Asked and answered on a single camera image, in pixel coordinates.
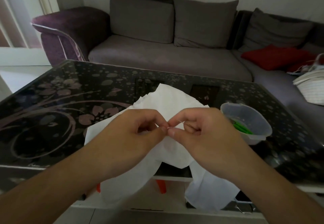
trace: floor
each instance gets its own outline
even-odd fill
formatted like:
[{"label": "floor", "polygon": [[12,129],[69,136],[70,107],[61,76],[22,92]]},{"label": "floor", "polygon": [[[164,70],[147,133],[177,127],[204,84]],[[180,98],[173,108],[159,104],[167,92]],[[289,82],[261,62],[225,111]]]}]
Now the floor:
[{"label": "floor", "polygon": [[251,218],[183,215],[158,212],[121,211],[69,208],[54,224],[267,224],[265,220]]},{"label": "floor", "polygon": [[52,66],[0,66],[0,76],[14,93],[51,68]]}]

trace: coffee table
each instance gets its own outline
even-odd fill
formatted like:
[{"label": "coffee table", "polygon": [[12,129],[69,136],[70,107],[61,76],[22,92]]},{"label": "coffee table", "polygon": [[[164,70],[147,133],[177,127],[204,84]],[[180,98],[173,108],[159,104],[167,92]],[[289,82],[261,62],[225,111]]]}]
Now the coffee table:
[{"label": "coffee table", "polygon": [[[292,182],[324,182],[323,146],[289,110],[256,83],[66,60],[0,103],[0,174],[29,178],[82,148],[87,127],[132,105],[164,83],[219,108],[258,110],[273,134],[252,148]],[[189,168],[162,164],[157,178],[190,181]],[[8,190],[11,183],[0,183]]]}]

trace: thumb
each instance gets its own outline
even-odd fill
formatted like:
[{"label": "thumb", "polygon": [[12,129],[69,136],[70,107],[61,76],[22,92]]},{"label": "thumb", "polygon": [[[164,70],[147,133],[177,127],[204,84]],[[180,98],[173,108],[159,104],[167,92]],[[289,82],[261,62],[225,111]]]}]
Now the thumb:
[{"label": "thumb", "polygon": [[152,149],[160,143],[167,135],[168,129],[166,127],[158,127],[148,134],[144,135],[145,143],[148,144],[149,149]]},{"label": "thumb", "polygon": [[194,136],[180,128],[169,128],[168,135],[175,141],[182,144],[186,149],[192,144],[192,137]]}]

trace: clear plastic bowl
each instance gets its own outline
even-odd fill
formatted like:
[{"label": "clear plastic bowl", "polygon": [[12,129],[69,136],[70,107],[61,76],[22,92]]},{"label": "clear plastic bowl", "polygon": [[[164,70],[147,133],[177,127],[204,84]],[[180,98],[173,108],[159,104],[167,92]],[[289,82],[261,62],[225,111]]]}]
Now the clear plastic bowl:
[{"label": "clear plastic bowl", "polygon": [[253,133],[249,135],[239,131],[249,145],[255,145],[272,134],[270,124],[252,107],[243,104],[224,103],[220,110],[224,116],[239,122]]}]

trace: right hand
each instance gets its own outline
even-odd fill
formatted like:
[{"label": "right hand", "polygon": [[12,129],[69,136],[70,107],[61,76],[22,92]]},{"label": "right hand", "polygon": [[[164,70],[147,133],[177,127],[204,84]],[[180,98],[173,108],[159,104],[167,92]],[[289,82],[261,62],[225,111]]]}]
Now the right hand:
[{"label": "right hand", "polygon": [[[184,130],[174,128],[184,122]],[[235,181],[261,160],[216,108],[188,108],[172,117],[168,135],[210,173]]]}]

